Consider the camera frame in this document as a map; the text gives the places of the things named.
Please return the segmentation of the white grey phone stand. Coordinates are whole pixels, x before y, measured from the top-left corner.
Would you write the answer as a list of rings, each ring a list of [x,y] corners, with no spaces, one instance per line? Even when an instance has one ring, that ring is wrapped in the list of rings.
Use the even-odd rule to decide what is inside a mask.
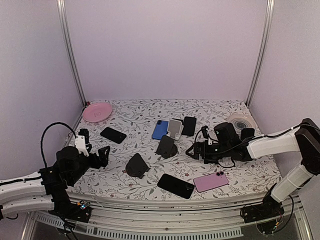
[[[183,128],[184,128],[184,125],[183,125],[182,119],[172,118],[168,121],[166,135],[168,137],[178,141],[182,135]]]

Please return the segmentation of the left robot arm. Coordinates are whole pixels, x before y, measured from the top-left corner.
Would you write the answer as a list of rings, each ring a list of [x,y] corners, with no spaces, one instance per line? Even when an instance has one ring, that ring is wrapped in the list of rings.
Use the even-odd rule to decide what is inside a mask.
[[[24,177],[2,180],[1,219],[29,211],[48,211],[63,219],[88,223],[92,212],[89,202],[71,202],[67,188],[73,187],[90,168],[106,167],[110,150],[106,146],[97,153],[85,155],[76,147],[67,146],[56,153],[53,166]]]

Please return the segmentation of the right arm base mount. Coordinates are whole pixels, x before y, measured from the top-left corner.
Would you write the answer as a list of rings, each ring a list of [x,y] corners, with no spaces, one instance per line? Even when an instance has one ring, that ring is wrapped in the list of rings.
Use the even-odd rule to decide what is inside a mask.
[[[273,235],[284,216],[284,208],[282,204],[268,205],[264,203],[259,204],[246,204],[240,209],[240,216],[243,218],[245,223],[253,223],[271,219],[256,224],[257,230],[263,235]]]

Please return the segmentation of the black round base stand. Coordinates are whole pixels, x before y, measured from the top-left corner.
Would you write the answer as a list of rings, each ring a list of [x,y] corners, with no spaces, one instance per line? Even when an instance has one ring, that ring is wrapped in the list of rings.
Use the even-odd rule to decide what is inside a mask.
[[[139,179],[142,179],[150,169],[139,153],[133,155],[125,166],[125,171],[130,177]]]

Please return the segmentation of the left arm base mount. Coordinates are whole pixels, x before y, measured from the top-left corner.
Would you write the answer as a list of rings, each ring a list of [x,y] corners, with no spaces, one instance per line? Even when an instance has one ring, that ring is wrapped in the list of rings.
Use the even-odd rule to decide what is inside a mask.
[[[56,210],[58,217],[82,223],[89,222],[91,213],[91,203],[85,200],[80,200],[77,203],[63,203]]]

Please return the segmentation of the black phone teal edge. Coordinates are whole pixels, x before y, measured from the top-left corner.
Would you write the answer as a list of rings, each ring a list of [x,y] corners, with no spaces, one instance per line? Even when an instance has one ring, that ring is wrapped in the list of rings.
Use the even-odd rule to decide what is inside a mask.
[[[185,116],[182,123],[183,130],[181,134],[183,136],[192,137],[195,134],[196,123],[197,123],[196,117]]]

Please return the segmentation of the pink phone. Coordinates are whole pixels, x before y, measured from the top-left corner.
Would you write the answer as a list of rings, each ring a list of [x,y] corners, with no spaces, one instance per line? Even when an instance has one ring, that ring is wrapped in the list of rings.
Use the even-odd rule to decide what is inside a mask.
[[[223,187],[229,184],[226,174],[223,171],[197,177],[193,180],[196,190],[199,193]]]

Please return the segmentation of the black phone front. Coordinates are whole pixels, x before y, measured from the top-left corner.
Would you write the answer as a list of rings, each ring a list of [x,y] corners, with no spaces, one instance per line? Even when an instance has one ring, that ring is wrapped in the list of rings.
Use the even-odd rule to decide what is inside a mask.
[[[193,184],[166,173],[161,176],[157,186],[184,199],[189,199],[195,189]]]

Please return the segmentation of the black phone blue case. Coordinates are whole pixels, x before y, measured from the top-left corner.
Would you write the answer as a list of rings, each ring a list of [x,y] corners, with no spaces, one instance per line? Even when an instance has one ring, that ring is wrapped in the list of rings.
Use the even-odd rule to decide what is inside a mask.
[[[255,136],[255,129],[254,128],[243,128],[240,133],[240,139],[246,140],[251,139]]]

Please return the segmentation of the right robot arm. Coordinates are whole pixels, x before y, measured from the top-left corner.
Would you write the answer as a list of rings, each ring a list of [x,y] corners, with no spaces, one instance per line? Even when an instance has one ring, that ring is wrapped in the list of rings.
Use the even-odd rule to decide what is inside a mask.
[[[237,133],[230,122],[223,122],[213,128],[216,139],[209,128],[200,130],[204,141],[195,141],[186,150],[186,155],[205,164],[218,164],[223,158],[232,162],[249,162],[262,157],[299,157],[291,170],[275,183],[257,206],[245,206],[243,217],[269,218],[282,214],[282,202],[320,173],[320,128],[310,118],[283,131],[256,136],[253,128],[244,128]]]

